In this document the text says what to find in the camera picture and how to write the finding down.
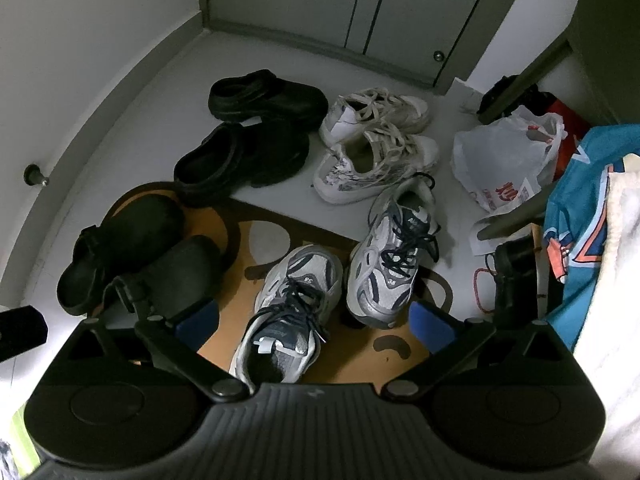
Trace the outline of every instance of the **dark blue shoelace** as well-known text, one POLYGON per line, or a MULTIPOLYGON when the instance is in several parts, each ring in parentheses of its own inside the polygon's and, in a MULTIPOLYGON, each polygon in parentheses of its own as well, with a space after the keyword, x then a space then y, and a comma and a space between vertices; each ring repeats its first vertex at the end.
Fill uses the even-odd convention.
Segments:
POLYGON ((435 237, 440 230, 440 226, 434 233, 430 234, 429 222, 420 222, 420 225, 416 226, 410 224, 406 219, 403 219, 402 223, 395 217, 393 220, 396 225, 392 230, 401 240, 401 243, 396 249, 388 249, 380 253, 382 264, 387 269, 405 278, 410 278, 411 274, 408 271, 414 269, 418 264, 416 256, 411 254, 416 249, 426 250, 434 262, 440 259, 440 249, 435 237))
POLYGON ((269 323, 287 321, 300 328, 306 328, 315 332, 323 343, 329 339, 329 333, 320 324, 318 309, 322 301, 323 293, 312 286, 299 282, 291 277, 285 278, 285 286, 282 289, 283 303, 271 304, 260 309, 247 324, 247 328, 264 314, 273 314, 269 323))

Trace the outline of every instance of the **blue cloth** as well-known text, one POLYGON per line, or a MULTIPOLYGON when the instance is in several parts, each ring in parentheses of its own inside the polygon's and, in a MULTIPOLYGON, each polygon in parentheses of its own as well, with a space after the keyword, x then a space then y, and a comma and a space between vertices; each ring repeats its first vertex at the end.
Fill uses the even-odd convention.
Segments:
POLYGON ((592 128, 546 205, 549 259, 556 277, 564 279, 562 305, 547 320, 571 350, 600 272, 607 237, 608 175, 625 171, 622 157, 629 153, 640 153, 640 124, 592 128))
POLYGON ((220 311, 215 300, 205 300, 188 318, 176 324, 175 337, 197 352, 218 329, 220 311))
POLYGON ((430 312, 419 301, 409 305, 409 330, 432 354, 453 343, 457 337, 455 327, 430 312))

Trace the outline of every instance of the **red string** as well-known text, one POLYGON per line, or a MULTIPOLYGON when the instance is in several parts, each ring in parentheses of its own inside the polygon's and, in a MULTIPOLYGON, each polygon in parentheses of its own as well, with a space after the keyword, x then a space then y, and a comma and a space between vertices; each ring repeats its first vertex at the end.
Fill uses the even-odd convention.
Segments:
POLYGON ((487 308, 484 308, 480 304, 480 296, 478 296, 478 274, 480 274, 481 272, 487 272, 493 277, 495 277, 496 272, 494 270, 489 269, 489 268, 487 268, 487 269, 476 269, 476 272, 474 272, 474 294, 476 295, 476 305, 485 314, 491 314, 495 309, 492 308, 491 310, 489 310, 487 308))

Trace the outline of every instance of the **shoe tag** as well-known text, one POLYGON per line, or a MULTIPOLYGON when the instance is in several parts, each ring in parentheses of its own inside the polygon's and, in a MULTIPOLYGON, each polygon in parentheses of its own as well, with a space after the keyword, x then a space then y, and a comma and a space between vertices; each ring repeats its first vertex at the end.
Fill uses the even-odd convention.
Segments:
POLYGON ((273 337, 261 337, 259 342, 255 342, 258 345, 258 354, 270 354, 273 351, 273 345, 276 340, 273 337))
POLYGON ((260 124, 261 122, 262 122, 262 119, 258 116, 255 116, 255 117, 249 117, 248 119, 245 119, 240 124, 242 124, 242 126, 253 126, 254 124, 260 124))

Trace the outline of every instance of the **chair leg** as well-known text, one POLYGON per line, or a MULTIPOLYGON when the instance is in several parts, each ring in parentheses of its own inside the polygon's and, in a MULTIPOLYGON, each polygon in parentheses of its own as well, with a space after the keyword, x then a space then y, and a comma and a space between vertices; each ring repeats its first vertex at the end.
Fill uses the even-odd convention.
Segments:
POLYGON ((533 83, 537 83, 551 71, 566 56, 571 54, 571 46, 562 32, 523 72, 509 85, 498 98, 480 114, 478 118, 482 124, 489 124, 498 119, 533 83))

